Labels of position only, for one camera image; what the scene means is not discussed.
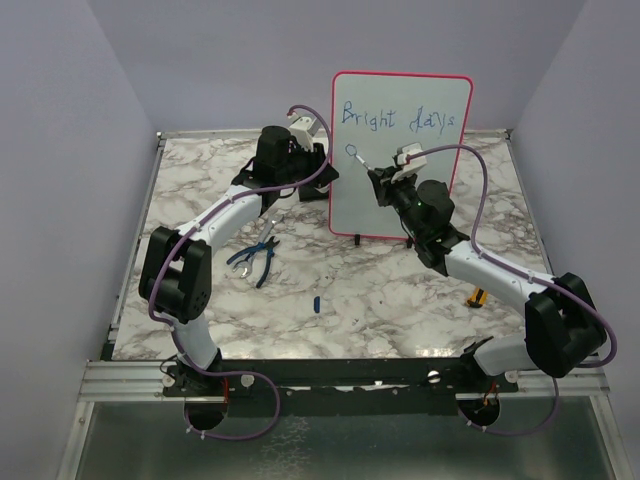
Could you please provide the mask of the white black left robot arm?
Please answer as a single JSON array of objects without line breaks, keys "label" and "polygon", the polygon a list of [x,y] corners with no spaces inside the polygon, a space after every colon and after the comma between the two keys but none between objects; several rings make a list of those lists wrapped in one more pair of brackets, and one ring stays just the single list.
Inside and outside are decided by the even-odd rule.
[{"label": "white black left robot arm", "polygon": [[314,139],[319,128],[320,122],[308,116],[288,127],[263,128],[255,155],[220,200],[176,229],[156,228],[149,238],[139,294],[149,317],[169,328],[178,360],[188,368],[186,382],[199,394],[214,392],[221,380],[221,352],[204,315],[212,293],[212,259],[282,191],[324,189],[337,179],[328,152]]}]

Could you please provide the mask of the blue white whiteboard marker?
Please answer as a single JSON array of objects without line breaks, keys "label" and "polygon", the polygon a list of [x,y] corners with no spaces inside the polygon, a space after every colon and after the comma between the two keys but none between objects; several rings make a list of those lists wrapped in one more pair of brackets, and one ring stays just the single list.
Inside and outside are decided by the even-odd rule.
[{"label": "blue white whiteboard marker", "polygon": [[374,168],[367,163],[364,158],[362,158],[359,154],[355,154],[353,156],[355,160],[357,160],[368,172],[373,171]]}]

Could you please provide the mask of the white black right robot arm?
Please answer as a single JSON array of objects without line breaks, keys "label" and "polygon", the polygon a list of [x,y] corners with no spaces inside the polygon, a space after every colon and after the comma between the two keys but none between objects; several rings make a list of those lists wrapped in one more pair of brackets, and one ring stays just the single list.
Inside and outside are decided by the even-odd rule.
[{"label": "white black right robot arm", "polygon": [[454,203],[442,182],[401,180],[395,167],[367,176],[381,207],[391,207],[413,241],[421,263],[439,274],[472,284],[515,310],[524,331],[472,344],[459,367],[461,383],[481,391],[508,371],[540,370],[562,378],[583,364],[606,341],[585,283],[567,273],[552,277],[473,247],[451,223]]}]

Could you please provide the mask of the pink framed whiteboard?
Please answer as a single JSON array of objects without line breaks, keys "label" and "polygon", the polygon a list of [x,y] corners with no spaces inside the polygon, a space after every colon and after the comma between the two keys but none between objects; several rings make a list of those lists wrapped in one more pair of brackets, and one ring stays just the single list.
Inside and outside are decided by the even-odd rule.
[{"label": "pink framed whiteboard", "polygon": [[451,185],[463,140],[474,84],[462,75],[342,71],[332,83],[332,182],[328,226],[335,235],[402,239],[397,214],[379,207],[359,154],[373,168],[393,165],[399,147],[446,146],[426,157],[418,179]]}]

